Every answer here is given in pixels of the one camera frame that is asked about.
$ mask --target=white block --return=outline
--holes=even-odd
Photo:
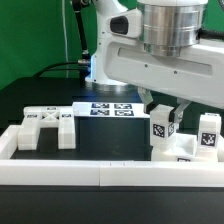
[[[58,148],[75,149],[76,133],[72,108],[61,109],[58,127]]]
[[[173,107],[158,105],[150,113],[150,144],[161,150],[176,143],[176,125],[169,122],[171,110]]]
[[[198,131],[198,153],[204,149],[217,148],[221,131],[221,117],[218,114],[201,115]]]
[[[0,159],[10,159],[16,151],[19,128],[18,125],[11,125],[0,137]]]
[[[40,135],[41,113],[27,113],[18,133],[19,150],[36,150]]]
[[[222,136],[219,137],[218,142],[218,160],[224,162],[224,138]]]
[[[205,114],[200,117],[199,132],[220,133],[221,117],[219,114]]]

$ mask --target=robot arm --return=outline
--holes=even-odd
[[[224,43],[198,35],[206,3],[138,0],[137,9],[108,17],[105,25],[111,36],[102,49],[105,74],[138,87],[224,108]]]

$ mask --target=white plastic part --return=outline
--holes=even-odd
[[[0,161],[1,185],[99,186],[98,161]]]
[[[117,16],[112,16],[106,20],[106,31],[115,35],[121,35],[113,33],[110,28],[110,23],[113,18],[124,16],[128,20],[128,33],[125,35],[130,38],[138,38],[142,33],[142,13],[138,9],[130,10],[128,12],[120,13]]]
[[[109,79],[103,70],[103,48],[105,40],[112,35],[106,32],[106,19],[127,11],[118,0],[93,0],[97,14],[97,50],[91,58],[91,74],[86,78],[88,83],[108,86],[126,86],[126,83]]]
[[[18,147],[19,125],[10,125],[0,137],[0,160],[10,159]]]
[[[41,113],[27,113],[18,133],[19,150],[36,150],[40,134]]]
[[[208,0],[138,0],[138,2],[155,6],[195,6],[207,4]]]
[[[105,103],[105,102],[74,102],[74,115],[78,117],[116,117],[116,118],[149,118],[141,103]]]
[[[152,56],[139,41],[117,36],[108,40],[103,55],[112,79],[224,108],[223,42],[201,39],[182,48],[179,58],[168,58]]]
[[[161,150],[175,147],[176,128],[169,122],[170,112],[173,107],[158,105],[150,112],[150,145]]]
[[[224,142],[220,136],[221,117],[217,114],[201,115],[196,135],[169,130],[169,111],[172,108],[159,105],[151,112],[150,143],[152,161],[218,162],[224,158]]]
[[[201,115],[198,131],[197,157],[210,158],[218,161],[221,117],[217,114]]]
[[[76,148],[75,121],[72,108],[60,110],[58,127],[58,148]]]
[[[223,163],[109,161],[100,166],[100,186],[224,186]]]

